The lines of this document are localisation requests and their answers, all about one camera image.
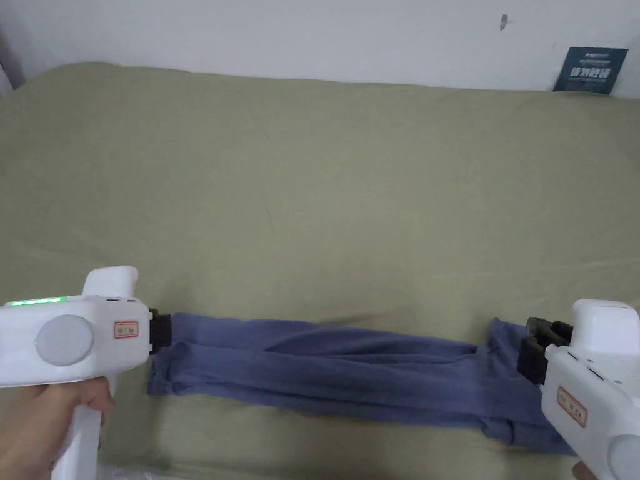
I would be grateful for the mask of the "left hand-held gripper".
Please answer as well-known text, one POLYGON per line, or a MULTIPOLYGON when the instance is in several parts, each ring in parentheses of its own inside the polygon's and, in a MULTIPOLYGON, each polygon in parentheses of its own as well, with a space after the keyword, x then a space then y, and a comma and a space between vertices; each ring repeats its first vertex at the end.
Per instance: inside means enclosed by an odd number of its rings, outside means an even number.
POLYGON ((132 266, 92 270, 82 293, 9 301, 1 308, 1 388, 106 378, 144 364, 172 342, 171 316, 135 295, 132 266))

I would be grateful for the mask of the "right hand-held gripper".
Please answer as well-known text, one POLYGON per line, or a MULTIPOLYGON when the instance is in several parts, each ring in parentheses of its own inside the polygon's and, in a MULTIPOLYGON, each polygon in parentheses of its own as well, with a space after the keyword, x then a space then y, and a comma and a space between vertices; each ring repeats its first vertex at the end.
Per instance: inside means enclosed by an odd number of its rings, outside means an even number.
POLYGON ((639 314, 628 304, 580 299, 574 321, 531 317, 517 370, 541 409, 598 479, 639 478, 639 314))

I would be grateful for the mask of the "person's left hand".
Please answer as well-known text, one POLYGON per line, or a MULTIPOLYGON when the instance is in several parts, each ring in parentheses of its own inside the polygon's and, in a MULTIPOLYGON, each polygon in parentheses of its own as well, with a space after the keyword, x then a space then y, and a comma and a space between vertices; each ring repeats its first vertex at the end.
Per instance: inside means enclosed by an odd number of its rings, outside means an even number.
POLYGON ((1 421, 1 479, 50 479, 79 406, 107 414, 108 380, 26 386, 1 421))

